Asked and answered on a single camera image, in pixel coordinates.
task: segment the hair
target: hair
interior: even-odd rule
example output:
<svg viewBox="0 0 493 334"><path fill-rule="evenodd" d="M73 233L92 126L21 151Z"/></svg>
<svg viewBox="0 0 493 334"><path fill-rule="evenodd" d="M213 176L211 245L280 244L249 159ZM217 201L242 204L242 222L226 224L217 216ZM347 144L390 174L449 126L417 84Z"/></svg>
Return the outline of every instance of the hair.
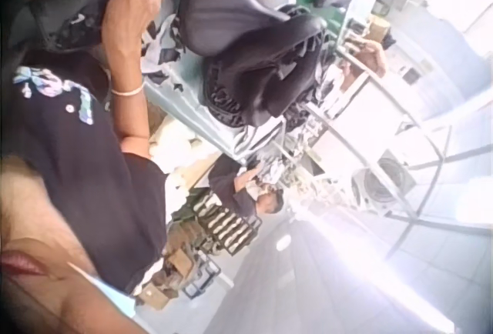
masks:
<svg viewBox="0 0 493 334"><path fill-rule="evenodd" d="M277 204L276 204L276 208L270 213L271 215L280 212L280 210L283 209L284 207L284 197L283 197L284 190L278 189L277 191L274 192L274 194L276 196Z"/></svg>

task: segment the white object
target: white object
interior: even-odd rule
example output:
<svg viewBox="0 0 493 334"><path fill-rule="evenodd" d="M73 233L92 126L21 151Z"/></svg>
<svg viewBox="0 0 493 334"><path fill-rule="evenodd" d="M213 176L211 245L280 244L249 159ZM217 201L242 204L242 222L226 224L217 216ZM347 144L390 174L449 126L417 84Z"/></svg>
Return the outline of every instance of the white object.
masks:
<svg viewBox="0 0 493 334"><path fill-rule="evenodd" d="M369 162L376 162L390 146L402 120L402 113L368 82L332 121L332 127ZM351 176L363 166L331 132L323 134L308 152L333 179Z"/></svg>

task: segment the woman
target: woman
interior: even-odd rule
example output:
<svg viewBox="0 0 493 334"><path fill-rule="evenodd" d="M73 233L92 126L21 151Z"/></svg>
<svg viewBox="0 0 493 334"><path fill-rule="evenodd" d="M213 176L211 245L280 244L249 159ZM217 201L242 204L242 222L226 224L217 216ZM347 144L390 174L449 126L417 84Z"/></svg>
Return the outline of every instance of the woman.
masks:
<svg viewBox="0 0 493 334"><path fill-rule="evenodd" d="M160 4L107 5L113 123L69 74L42 62L15 73L15 117L2 120L2 300L26 332L142 332L105 295L119 304L114 289L130 293L166 242L139 65Z"/></svg>

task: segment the wall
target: wall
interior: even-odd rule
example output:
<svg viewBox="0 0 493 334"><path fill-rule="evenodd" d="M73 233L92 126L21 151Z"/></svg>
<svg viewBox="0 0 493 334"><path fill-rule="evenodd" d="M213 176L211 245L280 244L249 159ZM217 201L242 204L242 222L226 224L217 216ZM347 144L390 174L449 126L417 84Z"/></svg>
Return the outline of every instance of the wall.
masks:
<svg viewBox="0 0 493 334"><path fill-rule="evenodd" d="M404 11L392 9L396 47L413 59L426 74L413 90L421 97L421 117L429 119L484 91L491 84L491 64L469 46L464 36L426 8L408 4Z"/></svg>

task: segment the ceiling light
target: ceiling light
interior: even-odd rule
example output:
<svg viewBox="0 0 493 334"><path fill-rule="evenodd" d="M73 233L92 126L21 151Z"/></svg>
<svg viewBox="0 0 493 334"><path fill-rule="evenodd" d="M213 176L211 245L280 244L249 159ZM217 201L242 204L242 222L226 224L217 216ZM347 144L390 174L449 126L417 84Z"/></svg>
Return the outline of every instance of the ceiling light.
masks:
<svg viewBox="0 0 493 334"><path fill-rule="evenodd" d="M286 234L285 236L283 236L281 239L277 241L276 249L279 252L281 252L285 250L287 247L289 247L290 244L291 244L291 235Z"/></svg>

